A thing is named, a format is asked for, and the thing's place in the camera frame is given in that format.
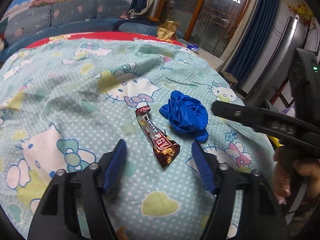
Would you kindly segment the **right hand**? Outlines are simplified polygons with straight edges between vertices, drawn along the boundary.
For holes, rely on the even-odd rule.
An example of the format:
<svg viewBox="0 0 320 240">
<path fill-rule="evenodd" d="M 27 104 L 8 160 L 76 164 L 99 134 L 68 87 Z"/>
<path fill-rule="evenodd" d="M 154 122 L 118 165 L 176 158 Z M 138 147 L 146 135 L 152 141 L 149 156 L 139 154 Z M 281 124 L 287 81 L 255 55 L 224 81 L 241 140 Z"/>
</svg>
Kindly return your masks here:
<svg viewBox="0 0 320 240">
<path fill-rule="evenodd" d="M 286 164 L 284 157 L 288 150 L 288 147 L 280 146 L 273 156 L 276 165 L 272 177 L 272 189 L 278 203 L 285 205 L 286 199 L 291 195 L 294 170 L 300 176 L 310 178 L 305 199 L 317 198 L 319 196 L 319 159 L 295 160 L 291 164 Z"/>
</svg>

